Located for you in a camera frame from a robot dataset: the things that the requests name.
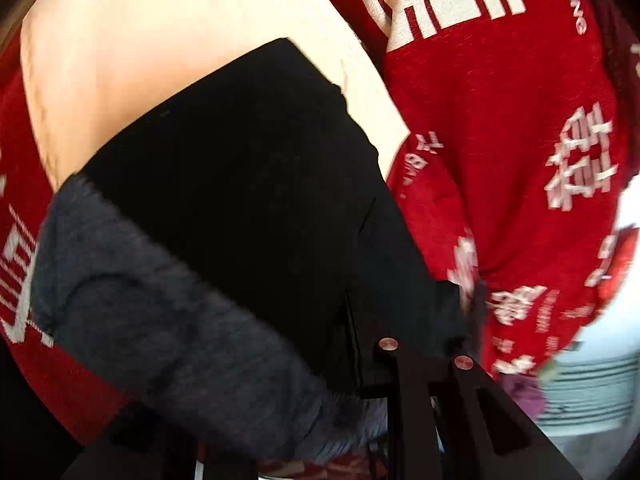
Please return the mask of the black fleece-lined pants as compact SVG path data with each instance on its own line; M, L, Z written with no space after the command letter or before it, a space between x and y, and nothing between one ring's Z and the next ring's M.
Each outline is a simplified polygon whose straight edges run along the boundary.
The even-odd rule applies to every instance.
M202 440L324 462L384 434L358 396L384 337L448 356L428 273L331 84L285 39L117 133L56 192L32 315L73 359Z

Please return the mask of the purple cloth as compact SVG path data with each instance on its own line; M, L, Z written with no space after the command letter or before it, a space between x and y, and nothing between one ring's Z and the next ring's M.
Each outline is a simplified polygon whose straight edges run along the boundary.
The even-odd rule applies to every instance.
M529 418L536 420L546 409L546 398L536 377L501 375L499 384Z

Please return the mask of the white striped cloth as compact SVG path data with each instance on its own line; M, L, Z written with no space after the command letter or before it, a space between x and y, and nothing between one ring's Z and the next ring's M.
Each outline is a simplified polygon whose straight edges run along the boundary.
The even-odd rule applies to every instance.
M639 249L604 312L555 358L556 375L541 386L547 409L537 419L549 437L596 434L627 421L639 376Z

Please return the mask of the red blanket with white characters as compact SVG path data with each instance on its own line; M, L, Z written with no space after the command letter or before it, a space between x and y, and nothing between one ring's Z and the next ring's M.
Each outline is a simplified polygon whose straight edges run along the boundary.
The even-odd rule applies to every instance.
M330 3L408 127L378 168L428 273L458 289L452 353L493 378L535 373L599 316L615 275L620 196L639 172L634 32L611 0ZM158 410L32 315L40 233L69 177L51 185L32 131L24 18L1 55L1 474L56 479L129 403Z

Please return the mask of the peach cream pillow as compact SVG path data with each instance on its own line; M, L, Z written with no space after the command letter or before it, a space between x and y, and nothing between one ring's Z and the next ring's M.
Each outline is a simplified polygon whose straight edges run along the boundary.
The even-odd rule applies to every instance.
M22 24L21 68L51 185L153 107L278 38L340 87L390 170L408 127L330 0L37 0Z

